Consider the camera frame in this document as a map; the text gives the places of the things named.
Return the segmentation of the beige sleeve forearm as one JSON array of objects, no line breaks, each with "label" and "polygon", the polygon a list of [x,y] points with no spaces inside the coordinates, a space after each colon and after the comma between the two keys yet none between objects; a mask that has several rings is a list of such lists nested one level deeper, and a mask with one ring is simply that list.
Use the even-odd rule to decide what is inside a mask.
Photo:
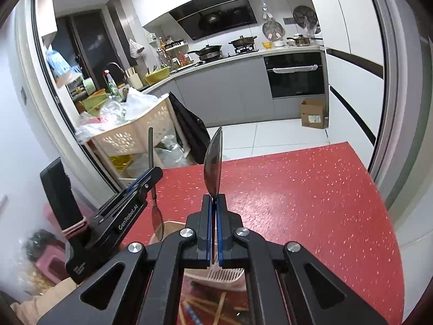
[{"label": "beige sleeve forearm", "polygon": [[10,305],[13,312],[23,324],[37,324],[37,321],[56,306],[65,297],[77,289],[76,284],[70,277],[59,284],[48,289],[41,296],[33,296],[31,300]]}]

